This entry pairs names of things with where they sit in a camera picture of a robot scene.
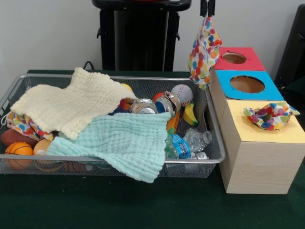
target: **green table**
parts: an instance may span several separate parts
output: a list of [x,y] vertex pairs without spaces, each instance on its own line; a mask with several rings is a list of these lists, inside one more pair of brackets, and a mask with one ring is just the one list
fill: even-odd
[[[71,71],[29,71],[72,73]],[[133,75],[143,73],[111,73]],[[186,77],[187,73],[145,73]],[[305,166],[288,195],[226,194],[207,179],[0,175],[0,228],[304,228]]]

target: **yellow box top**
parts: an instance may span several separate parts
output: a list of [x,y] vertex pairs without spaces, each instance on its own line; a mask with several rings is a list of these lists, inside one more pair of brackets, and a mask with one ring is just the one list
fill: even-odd
[[251,123],[244,115],[243,109],[245,107],[250,107],[255,110],[272,102],[249,100],[227,100],[227,102],[242,141],[305,143],[305,132],[295,116],[291,116],[289,122],[279,130],[263,130]]

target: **mint green muslin cloth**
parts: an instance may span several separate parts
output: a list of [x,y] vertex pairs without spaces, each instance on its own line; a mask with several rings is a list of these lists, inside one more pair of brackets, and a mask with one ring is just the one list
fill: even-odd
[[98,116],[75,140],[60,133],[50,156],[94,156],[136,180],[152,183],[165,162],[169,113]]

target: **metal basket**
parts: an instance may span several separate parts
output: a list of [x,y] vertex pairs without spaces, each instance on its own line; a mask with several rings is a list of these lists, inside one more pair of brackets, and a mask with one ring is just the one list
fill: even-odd
[[[197,129],[201,132],[210,130],[212,142],[205,148],[208,160],[197,159],[166,159],[160,177],[202,177],[207,178],[217,163],[225,158],[223,139],[211,100],[209,90],[202,91],[189,79],[185,78],[158,78],[158,77],[123,77],[112,76],[113,80],[126,83],[133,89],[139,98],[153,98],[159,92],[171,89],[178,84],[188,85],[194,95],[195,116],[199,122]],[[0,100],[0,117],[10,110],[10,107],[25,93],[27,88],[39,84],[48,84],[65,88],[70,84],[71,75],[27,74],[15,79],[4,97]],[[191,126],[182,115],[178,124],[177,134],[183,137]],[[6,126],[0,129],[0,135],[7,130]],[[96,176],[124,176],[104,160],[91,157],[68,156],[20,156],[5,155],[5,146],[0,143],[0,173],[3,174],[48,174],[48,175],[96,175]],[[12,163],[19,163],[19,170],[12,168]]]

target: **black stand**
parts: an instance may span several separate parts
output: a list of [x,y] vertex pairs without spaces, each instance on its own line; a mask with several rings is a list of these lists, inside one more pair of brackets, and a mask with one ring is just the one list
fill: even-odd
[[92,0],[101,9],[104,70],[172,71],[179,15],[191,0]]
[[305,76],[305,4],[299,6],[285,51],[277,71],[275,84],[286,87]]

